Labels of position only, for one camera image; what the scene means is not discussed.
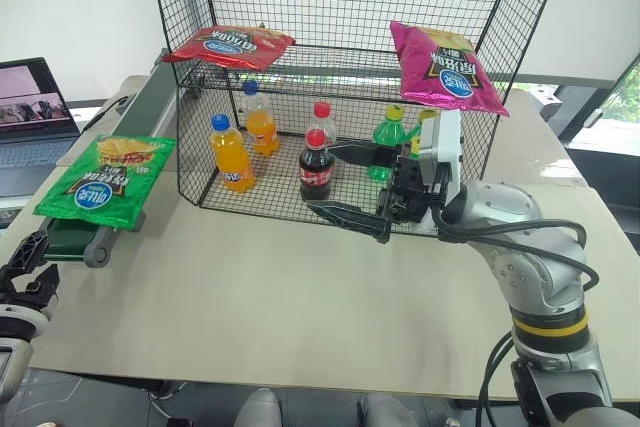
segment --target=blue bottle cap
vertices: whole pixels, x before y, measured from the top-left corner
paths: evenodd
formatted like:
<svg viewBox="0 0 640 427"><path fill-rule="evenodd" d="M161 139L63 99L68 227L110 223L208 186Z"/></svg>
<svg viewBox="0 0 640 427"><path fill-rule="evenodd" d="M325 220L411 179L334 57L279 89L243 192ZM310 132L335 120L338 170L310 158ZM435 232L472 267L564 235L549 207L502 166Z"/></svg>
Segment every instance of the blue bottle cap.
<svg viewBox="0 0 640 427"><path fill-rule="evenodd" d="M224 114L216 114L211 117L211 127L216 132L222 132L230 127L229 117Z"/></svg>
<svg viewBox="0 0 640 427"><path fill-rule="evenodd" d="M242 90L247 95L256 95L260 90L260 86L255 80L245 80L242 83Z"/></svg>

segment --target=green soda bottle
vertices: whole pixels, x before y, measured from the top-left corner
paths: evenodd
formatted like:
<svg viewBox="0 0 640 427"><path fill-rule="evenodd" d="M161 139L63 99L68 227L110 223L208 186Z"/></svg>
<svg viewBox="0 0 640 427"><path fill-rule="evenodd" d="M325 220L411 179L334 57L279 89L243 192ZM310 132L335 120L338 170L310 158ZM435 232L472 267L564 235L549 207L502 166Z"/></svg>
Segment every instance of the green soda bottle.
<svg viewBox="0 0 640 427"><path fill-rule="evenodd" d="M407 134L407 139L405 142L411 142L411 158L417 159L420 155L420 133L422 132L422 121L424 119L432 119L438 115L438 113L434 110L422 109L422 112L418 114L418 125L416 125L411 131Z"/></svg>
<svg viewBox="0 0 640 427"><path fill-rule="evenodd" d="M407 134L402 126L402 117L404 116L404 107L400 105L390 105L387 107L386 119L378 124L376 130L373 133L373 141L379 145L388 145L389 147L395 147L398 144L404 143ZM370 165L367 168L369 177L373 180L387 180L391 169L388 167L379 167L377 165Z"/></svg>

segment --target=yellow bottle cap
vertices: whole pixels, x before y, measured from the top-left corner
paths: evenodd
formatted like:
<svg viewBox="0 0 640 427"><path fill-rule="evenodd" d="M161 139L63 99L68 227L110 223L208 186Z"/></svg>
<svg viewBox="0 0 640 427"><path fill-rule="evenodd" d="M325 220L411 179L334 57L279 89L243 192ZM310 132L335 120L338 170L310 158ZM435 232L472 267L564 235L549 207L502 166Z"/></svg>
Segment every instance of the yellow bottle cap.
<svg viewBox="0 0 640 427"><path fill-rule="evenodd" d="M422 123L424 119L433 119L438 116L438 112L435 110L423 109L420 114L418 114L418 123Z"/></svg>
<svg viewBox="0 0 640 427"><path fill-rule="evenodd" d="M390 105L387 107L387 119L402 120L404 117L404 107L400 105Z"/></svg>

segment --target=beige tabletop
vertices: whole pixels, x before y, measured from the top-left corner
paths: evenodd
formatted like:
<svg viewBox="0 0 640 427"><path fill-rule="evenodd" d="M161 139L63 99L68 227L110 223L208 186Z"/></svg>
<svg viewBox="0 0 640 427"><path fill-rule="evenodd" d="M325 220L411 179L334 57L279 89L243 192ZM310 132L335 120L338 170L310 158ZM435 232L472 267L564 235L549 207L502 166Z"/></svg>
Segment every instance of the beige tabletop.
<svg viewBox="0 0 640 427"><path fill-rule="evenodd" d="M500 126L496 146L523 128L516 118ZM531 119L524 130L546 129ZM579 177L540 177L561 154L557 141L541 144L537 172L510 170L503 156L487 175L522 184L546 217L585 226L602 278L587 295L591 327L614 397L637 400L640 260L597 193L571 185ZM63 171L0 238L0 262L39 226L32 207ZM379 245L327 226L199 209L169 171L145 211L143 231L123 232L106 268L61 265L60 303L33 342L34 367L473 397L510 326L497 283L468 246L405 235ZM508 362L491 395L514 397Z"/></svg>
<svg viewBox="0 0 640 427"><path fill-rule="evenodd" d="M506 107L511 117L500 119L484 180L587 185L527 92L512 90Z"/></svg>

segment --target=potato chip bag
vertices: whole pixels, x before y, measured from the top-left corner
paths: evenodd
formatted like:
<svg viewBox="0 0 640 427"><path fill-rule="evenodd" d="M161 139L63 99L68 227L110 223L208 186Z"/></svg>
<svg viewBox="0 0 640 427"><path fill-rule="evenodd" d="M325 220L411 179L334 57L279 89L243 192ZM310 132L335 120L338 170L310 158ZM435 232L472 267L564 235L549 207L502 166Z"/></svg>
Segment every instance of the potato chip bag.
<svg viewBox="0 0 640 427"><path fill-rule="evenodd" d="M161 137L99 136L34 213L133 230L174 146L175 140Z"/></svg>
<svg viewBox="0 0 640 427"><path fill-rule="evenodd" d="M259 27L217 25L196 32L165 62L200 59L235 70L265 70L284 54L295 39Z"/></svg>
<svg viewBox="0 0 640 427"><path fill-rule="evenodd" d="M402 68L403 99L441 109L478 110L509 117L466 38L396 21L390 28Z"/></svg>

